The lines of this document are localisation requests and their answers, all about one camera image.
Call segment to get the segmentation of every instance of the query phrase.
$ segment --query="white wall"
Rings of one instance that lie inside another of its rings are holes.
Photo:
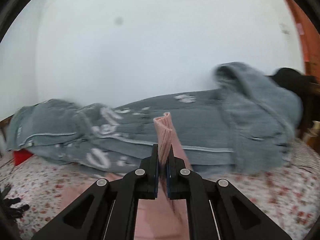
[[[36,41],[44,0],[32,0],[0,43],[0,120],[38,103]]]
[[[213,89],[212,68],[230,61],[249,63],[265,74],[280,67],[303,72],[298,34],[284,0],[30,4],[44,7],[35,54],[39,101],[119,106]]]

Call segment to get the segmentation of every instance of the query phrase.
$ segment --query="white paw print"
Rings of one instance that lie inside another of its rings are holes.
[[[129,113],[130,111],[131,109],[128,109],[128,108],[125,108],[124,110],[120,110],[120,109],[115,110],[116,113],[120,113],[120,114],[126,114],[126,113]]]
[[[175,99],[178,99],[182,103],[193,103],[196,101],[196,98],[187,94],[181,94],[174,97]]]
[[[87,161],[97,168],[108,169],[111,166],[111,161],[107,157],[108,152],[103,152],[100,149],[92,148],[92,153],[87,153]]]

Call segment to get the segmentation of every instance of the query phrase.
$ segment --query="red cloth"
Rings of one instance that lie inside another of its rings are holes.
[[[14,166],[18,166],[25,160],[29,159],[33,154],[26,149],[13,152]]]

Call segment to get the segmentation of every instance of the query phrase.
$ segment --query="black object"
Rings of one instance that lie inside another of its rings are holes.
[[[151,157],[120,180],[97,180],[32,240],[133,239],[138,199],[157,197],[157,152],[154,144]],[[169,198],[186,199],[191,240],[291,239],[230,182],[202,179],[172,148],[165,169]]]
[[[10,190],[11,185],[8,184],[2,192],[0,191],[0,236],[1,239],[20,240],[16,219],[22,218],[23,213],[29,209],[29,205],[23,205],[19,208],[10,207],[21,201],[20,198],[5,198]]]
[[[290,90],[297,94],[302,101],[303,113],[302,116],[307,116],[307,113],[310,115],[310,120],[301,119],[298,129],[305,131],[306,128],[313,125],[312,120],[318,120],[319,114],[318,109],[320,104],[313,100],[316,103],[315,107],[310,107],[310,87],[312,83],[317,84],[317,80],[314,76],[305,76],[301,75],[298,71],[292,68],[280,68],[273,76],[268,76],[274,82],[276,82],[280,87],[283,87],[287,90]]]

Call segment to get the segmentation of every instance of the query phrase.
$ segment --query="folded pink fabric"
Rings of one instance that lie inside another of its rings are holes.
[[[154,124],[158,137],[160,165],[165,165],[172,145],[174,155],[183,159],[186,168],[191,169],[191,165],[173,127],[170,113],[165,113],[164,116],[155,118]],[[111,173],[106,177],[109,181],[119,178],[119,176]],[[63,193],[61,210],[81,195],[90,185],[66,189]],[[189,239],[186,201],[168,199],[164,179],[160,179],[158,198],[156,200],[139,200],[134,239]]]

